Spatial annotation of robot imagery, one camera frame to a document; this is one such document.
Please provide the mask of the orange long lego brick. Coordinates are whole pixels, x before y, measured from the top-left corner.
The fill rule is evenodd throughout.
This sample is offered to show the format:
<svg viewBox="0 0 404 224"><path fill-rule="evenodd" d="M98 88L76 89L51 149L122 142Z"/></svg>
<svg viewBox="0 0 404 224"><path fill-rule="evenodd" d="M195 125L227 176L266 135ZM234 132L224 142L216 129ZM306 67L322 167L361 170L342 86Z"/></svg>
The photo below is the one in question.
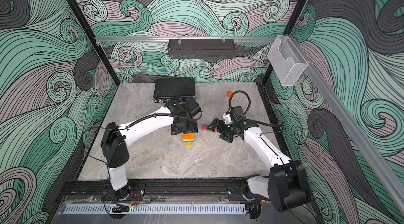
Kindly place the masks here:
<svg viewBox="0 0 404 224"><path fill-rule="evenodd" d="M182 139L183 140L191 140L191 139L194 139L194 138L195 138L194 133L184 133L184 134L182 134Z"/></svg>

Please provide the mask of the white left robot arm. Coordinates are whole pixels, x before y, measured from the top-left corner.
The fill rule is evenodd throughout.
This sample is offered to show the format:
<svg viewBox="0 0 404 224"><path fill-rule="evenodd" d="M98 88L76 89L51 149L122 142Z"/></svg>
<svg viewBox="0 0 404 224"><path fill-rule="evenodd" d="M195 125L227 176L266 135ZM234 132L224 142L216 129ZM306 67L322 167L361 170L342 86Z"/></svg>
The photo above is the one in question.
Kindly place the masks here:
<svg viewBox="0 0 404 224"><path fill-rule="evenodd" d="M186 132L196 122L200 108L187 109L178 103L171 107L161 107L157 111L130 123L107 125L101 141L101 149L106 159L109 183L117 200L129 196L130 186L126 174L126 163L130 159L128 147L158 129L172 126L174 134Z"/></svg>

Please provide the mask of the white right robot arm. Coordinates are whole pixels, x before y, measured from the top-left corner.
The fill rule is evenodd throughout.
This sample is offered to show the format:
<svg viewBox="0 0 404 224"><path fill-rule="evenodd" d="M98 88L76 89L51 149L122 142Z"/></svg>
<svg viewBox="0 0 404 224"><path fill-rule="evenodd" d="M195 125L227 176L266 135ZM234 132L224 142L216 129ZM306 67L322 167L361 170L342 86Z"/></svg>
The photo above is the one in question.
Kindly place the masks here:
<svg viewBox="0 0 404 224"><path fill-rule="evenodd" d="M247 179L251 193L270 200L279 212L300 207L310 202L310 186L306 168L300 161L293 161L282 153L253 120L226 122L214 119L207 130L220 133L220 139L229 143L241 137L258 154L266 165L269 176Z"/></svg>

